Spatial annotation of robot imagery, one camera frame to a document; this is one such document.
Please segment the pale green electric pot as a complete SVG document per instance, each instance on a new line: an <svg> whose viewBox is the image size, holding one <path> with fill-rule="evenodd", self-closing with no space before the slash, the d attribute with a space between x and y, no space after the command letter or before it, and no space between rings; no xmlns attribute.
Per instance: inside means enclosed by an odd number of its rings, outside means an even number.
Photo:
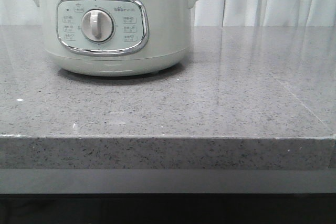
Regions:
<svg viewBox="0 0 336 224"><path fill-rule="evenodd" d="M33 0L45 51L59 67L89 76L157 72L190 50L199 0Z"/></svg>

